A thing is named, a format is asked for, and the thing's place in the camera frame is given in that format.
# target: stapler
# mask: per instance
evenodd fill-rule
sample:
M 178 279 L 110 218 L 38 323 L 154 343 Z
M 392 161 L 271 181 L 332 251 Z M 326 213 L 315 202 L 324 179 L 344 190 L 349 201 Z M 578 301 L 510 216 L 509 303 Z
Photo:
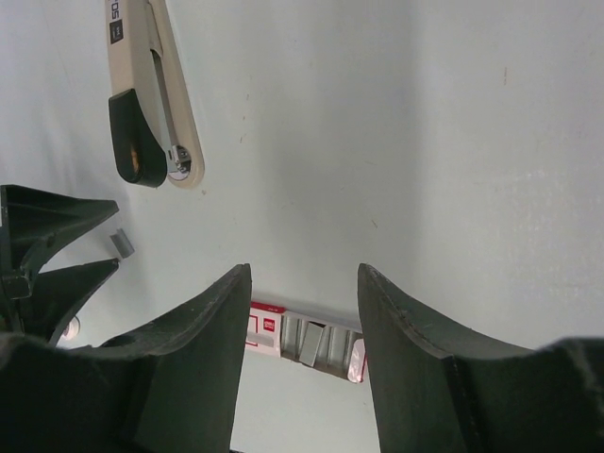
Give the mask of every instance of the stapler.
M 118 173 L 132 184 L 158 187 L 168 177 L 191 189 L 204 159 L 165 0 L 105 3 Z

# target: black label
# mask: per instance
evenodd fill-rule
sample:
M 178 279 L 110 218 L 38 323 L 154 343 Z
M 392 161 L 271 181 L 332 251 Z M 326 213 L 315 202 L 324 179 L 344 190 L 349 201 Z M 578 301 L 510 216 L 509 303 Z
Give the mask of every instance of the black label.
M 112 44 L 121 41 L 124 38 L 124 25 L 122 19 L 109 24 L 109 40 Z

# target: stapler logo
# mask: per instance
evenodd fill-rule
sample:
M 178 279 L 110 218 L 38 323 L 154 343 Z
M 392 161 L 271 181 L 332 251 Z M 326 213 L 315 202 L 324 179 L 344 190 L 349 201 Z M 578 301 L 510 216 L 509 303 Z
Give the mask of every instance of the stapler logo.
M 110 2 L 109 41 L 111 44 L 124 38 L 124 22 L 120 12 L 120 0 L 108 0 Z

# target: stapler anvil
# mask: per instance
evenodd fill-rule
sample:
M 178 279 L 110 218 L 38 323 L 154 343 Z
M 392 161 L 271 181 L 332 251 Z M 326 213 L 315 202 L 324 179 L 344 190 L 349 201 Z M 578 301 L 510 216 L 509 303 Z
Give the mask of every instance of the stapler anvil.
M 106 17 L 118 173 L 143 186 L 166 177 L 180 188 L 196 186 L 204 160 L 165 0 L 106 0 Z M 162 146 L 165 126 L 169 144 Z

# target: black plastic part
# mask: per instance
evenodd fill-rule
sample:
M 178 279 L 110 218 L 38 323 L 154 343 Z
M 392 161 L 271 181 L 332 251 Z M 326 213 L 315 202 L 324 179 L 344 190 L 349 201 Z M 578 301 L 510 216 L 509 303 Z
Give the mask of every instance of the black plastic part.
M 114 201 L 21 186 L 0 186 L 0 199 L 0 275 L 8 299 L 30 297 L 40 269 L 60 249 L 118 211 Z
M 604 341 L 505 344 L 365 264 L 359 310 L 383 453 L 604 451 Z
M 0 449 L 228 452 L 250 298 L 239 265 L 102 347 L 0 334 Z
M 18 304 L 25 333 L 57 344 L 70 321 L 119 265 L 118 260 L 104 260 L 40 274 L 31 297 Z
M 134 89 L 109 99 L 115 164 L 131 184 L 160 186 L 168 175 L 166 155 L 146 122 Z

